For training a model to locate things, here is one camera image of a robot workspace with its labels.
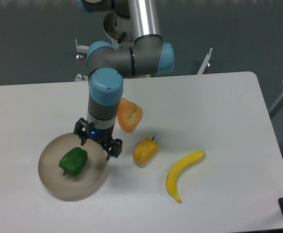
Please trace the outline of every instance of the yellow bell pepper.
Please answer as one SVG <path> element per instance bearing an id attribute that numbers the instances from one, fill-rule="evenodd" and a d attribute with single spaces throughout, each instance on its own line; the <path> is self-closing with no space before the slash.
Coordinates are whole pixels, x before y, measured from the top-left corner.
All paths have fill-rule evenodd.
<path id="1" fill-rule="evenodd" d="M 151 140 L 146 137 L 136 147 L 133 153 L 133 159 L 139 165 L 146 163 L 159 149 L 159 146 L 153 141 L 153 139 Z"/>

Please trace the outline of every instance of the blue joint cap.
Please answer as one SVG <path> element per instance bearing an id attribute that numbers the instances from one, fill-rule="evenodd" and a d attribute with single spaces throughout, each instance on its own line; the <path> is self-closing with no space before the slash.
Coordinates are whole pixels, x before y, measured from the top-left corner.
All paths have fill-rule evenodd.
<path id="1" fill-rule="evenodd" d="M 123 77 L 112 68 L 97 69 L 89 81 L 89 94 L 101 105 L 116 104 L 123 94 Z"/>
<path id="2" fill-rule="evenodd" d="M 164 43 L 156 74 L 171 72 L 175 67 L 174 49 L 170 43 Z"/>
<path id="3" fill-rule="evenodd" d="M 88 61 L 88 58 L 89 56 L 97 49 L 99 48 L 102 48 L 102 47 L 112 47 L 112 45 L 108 42 L 105 42 L 105 41 L 96 41 L 94 42 L 93 44 L 91 44 L 89 47 L 88 47 L 88 50 L 87 50 L 87 55 L 86 55 L 86 65 L 87 65 L 87 61 Z"/>
<path id="4" fill-rule="evenodd" d="M 81 11 L 82 11 L 83 13 L 88 13 L 88 11 L 84 8 L 84 6 L 83 6 L 81 0 L 78 0 L 78 5 L 79 5 L 79 8 L 81 9 Z"/>

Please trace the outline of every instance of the silver metal tube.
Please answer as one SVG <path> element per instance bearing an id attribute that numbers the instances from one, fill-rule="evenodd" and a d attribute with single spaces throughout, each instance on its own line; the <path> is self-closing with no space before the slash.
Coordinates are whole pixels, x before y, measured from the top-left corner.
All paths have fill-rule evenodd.
<path id="1" fill-rule="evenodd" d="M 143 35 L 161 34 L 155 0 L 129 0 L 128 5 L 134 39 Z"/>

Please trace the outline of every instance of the metal bracket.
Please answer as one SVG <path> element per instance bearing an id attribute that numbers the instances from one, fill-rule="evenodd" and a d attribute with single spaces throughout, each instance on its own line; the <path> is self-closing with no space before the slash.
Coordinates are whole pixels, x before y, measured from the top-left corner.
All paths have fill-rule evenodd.
<path id="1" fill-rule="evenodd" d="M 209 59 L 210 59 L 210 57 L 211 57 L 211 52 L 212 52 L 212 50 L 213 50 L 213 48 L 210 48 L 209 53 L 206 54 L 206 57 L 205 57 L 203 63 L 201 64 L 200 69 L 199 69 L 199 71 L 198 71 L 197 74 L 203 74 L 204 71 L 205 71 L 205 69 L 206 69 L 207 67 L 210 67 L 210 66 L 211 66 L 211 63 L 209 62 Z"/>
<path id="2" fill-rule="evenodd" d="M 80 81 L 88 81 L 88 77 L 82 74 L 77 74 L 74 81 L 80 82 Z"/>

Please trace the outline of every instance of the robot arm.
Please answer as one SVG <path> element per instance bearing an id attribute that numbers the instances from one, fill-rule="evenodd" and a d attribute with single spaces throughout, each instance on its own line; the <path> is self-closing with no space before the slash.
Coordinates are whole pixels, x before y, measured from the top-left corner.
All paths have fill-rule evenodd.
<path id="1" fill-rule="evenodd" d="M 79 0 L 81 9 L 89 12 L 115 10 L 127 17 L 129 12 L 134 46 L 114 49 L 98 41 L 87 51 L 89 68 L 89 103 L 87 121 L 81 118 L 74 133 L 83 145 L 87 139 L 98 142 L 107 152 L 107 160 L 118 157 L 122 141 L 112 138 L 117 108 L 123 93 L 123 77 L 170 72 L 174 52 L 160 36 L 155 0 Z"/>

